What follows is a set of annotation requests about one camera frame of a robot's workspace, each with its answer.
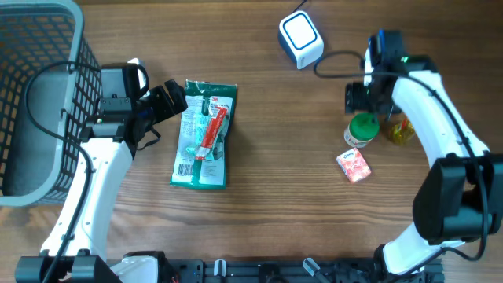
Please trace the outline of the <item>green lid chicken jar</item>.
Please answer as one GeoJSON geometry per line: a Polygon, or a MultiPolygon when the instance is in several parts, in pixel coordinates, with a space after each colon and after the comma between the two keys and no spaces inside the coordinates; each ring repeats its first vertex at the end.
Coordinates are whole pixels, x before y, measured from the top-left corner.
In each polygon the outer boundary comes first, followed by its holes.
{"type": "Polygon", "coordinates": [[[357,114],[346,127],[345,142],[355,148],[363,148],[380,132],[380,123],[372,113],[357,114]]]}

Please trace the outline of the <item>yellow liquid bottle silver cap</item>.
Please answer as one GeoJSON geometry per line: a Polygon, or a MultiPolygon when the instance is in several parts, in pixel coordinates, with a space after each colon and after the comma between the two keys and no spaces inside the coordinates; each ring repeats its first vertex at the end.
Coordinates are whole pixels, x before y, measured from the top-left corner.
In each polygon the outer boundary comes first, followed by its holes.
{"type": "Polygon", "coordinates": [[[386,132],[387,139],[396,145],[405,145],[415,135],[415,129],[408,118],[391,125],[386,132]]]}

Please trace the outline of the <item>red white tissue pack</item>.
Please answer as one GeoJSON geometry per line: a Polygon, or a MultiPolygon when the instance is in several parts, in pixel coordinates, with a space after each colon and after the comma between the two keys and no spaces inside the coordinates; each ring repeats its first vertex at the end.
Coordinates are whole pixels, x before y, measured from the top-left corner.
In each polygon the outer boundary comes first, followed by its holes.
{"type": "Polygon", "coordinates": [[[371,175],[371,169],[357,148],[352,148],[338,155],[339,164],[349,182],[356,183],[371,175]]]}

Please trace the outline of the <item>green 3M gloves package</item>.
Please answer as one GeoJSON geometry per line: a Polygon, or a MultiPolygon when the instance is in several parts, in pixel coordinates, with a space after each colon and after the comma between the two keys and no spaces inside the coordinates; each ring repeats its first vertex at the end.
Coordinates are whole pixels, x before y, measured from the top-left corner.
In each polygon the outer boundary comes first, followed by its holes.
{"type": "Polygon", "coordinates": [[[188,80],[170,184],[190,189],[226,188],[226,144],[237,85],[188,80]]]}

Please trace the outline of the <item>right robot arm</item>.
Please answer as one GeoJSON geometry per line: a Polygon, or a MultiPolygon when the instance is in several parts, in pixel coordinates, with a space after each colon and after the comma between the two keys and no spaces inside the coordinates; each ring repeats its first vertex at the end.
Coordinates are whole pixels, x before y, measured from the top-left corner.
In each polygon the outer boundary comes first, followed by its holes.
{"type": "Polygon", "coordinates": [[[359,123],[403,113],[412,123],[430,170],[413,200],[413,222],[381,246],[382,278],[421,273],[444,252],[476,261],[502,223],[502,156],[469,129],[427,55],[409,55],[400,31],[369,37],[362,73],[349,83],[345,110],[359,123]]]}

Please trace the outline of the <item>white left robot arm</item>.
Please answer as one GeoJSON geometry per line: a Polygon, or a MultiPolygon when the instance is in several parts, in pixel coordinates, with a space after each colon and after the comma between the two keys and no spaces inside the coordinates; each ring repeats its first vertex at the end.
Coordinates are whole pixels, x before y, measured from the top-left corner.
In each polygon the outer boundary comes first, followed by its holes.
{"type": "Polygon", "coordinates": [[[133,261],[106,262],[113,207],[140,140],[154,125],[187,109],[185,89],[173,79],[150,87],[140,64],[87,66],[101,75],[102,95],[76,140],[30,122],[78,152],[78,165],[57,224],[37,256],[20,258],[18,282],[161,282],[171,274],[163,252],[135,253],[133,261]]]}

